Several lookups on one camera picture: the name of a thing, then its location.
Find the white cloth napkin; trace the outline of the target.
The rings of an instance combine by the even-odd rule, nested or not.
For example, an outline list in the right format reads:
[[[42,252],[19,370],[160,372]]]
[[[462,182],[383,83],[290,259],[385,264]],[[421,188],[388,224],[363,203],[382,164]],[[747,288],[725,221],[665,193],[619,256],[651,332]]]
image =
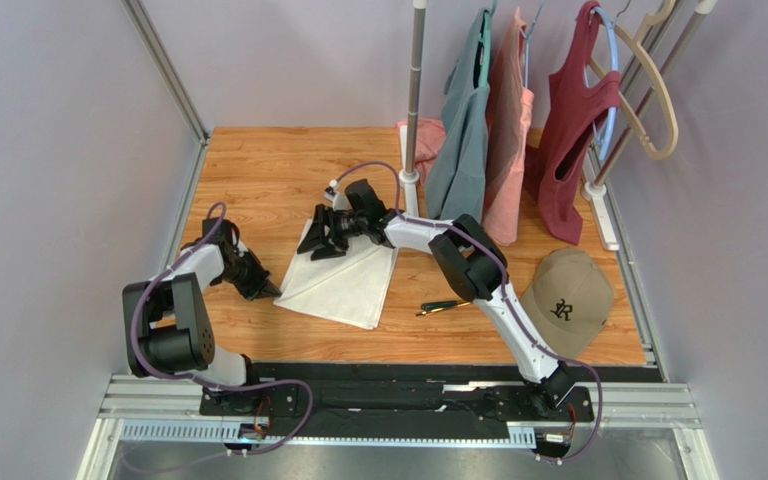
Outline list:
[[[348,253],[314,261],[310,253],[294,254],[274,305],[289,311],[351,325],[377,328],[398,252],[360,236],[349,241]]]

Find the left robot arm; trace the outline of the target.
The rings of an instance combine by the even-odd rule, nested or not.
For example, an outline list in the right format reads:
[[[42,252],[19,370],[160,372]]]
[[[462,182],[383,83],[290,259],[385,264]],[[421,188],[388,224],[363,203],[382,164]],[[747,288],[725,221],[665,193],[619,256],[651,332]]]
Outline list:
[[[129,368],[140,378],[191,380],[215,404],[249,414],[281,386],[262,382],[249,357],[217,344],[204,293],[222,283],[248,301],[282,292],[233,222],[207,218],[202,233],[166,271],[123,289]]]

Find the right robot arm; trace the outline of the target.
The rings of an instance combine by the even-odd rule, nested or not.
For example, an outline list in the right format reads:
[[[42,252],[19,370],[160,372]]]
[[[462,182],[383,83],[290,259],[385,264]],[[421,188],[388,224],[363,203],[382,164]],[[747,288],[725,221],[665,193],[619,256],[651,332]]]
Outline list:
[[[348,208],[316,206],[299,254],[313,261],[339,258],[356,237],[376,246],[430,254],[452,291],[491,320],[534,396],[551,409],[566,402],[575,384],[567,360],[539,333],[518,299],[505,256],[474,217],[429,220],[388,208],[365,179],[349,184],[344,192]]]

